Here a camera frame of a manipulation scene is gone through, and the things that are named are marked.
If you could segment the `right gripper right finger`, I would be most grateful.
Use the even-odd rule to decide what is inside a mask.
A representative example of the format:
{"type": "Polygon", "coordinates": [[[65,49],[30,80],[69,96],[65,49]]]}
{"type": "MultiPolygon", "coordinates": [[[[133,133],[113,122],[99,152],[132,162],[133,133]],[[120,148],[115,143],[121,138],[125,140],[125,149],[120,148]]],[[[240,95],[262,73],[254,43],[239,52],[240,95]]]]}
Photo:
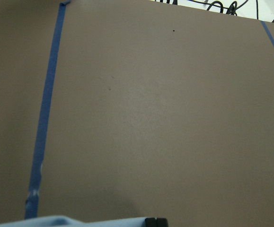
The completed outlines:
{"type": "Polygon", "coordinates": [[[157,218],[156,225],[157,227],[168,227],[168,220],[166,218],[157,218]]]}

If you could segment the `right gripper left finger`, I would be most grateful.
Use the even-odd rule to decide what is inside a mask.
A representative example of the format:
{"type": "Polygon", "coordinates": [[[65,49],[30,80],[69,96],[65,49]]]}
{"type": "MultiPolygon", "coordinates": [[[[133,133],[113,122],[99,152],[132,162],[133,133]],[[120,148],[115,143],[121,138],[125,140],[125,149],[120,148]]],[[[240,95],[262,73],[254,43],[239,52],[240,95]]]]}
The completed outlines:
{"type": "Polygon", "coordinates": [[[146,218],[144,221],[146,227],[157,227],[156,218],[146,218]]]}

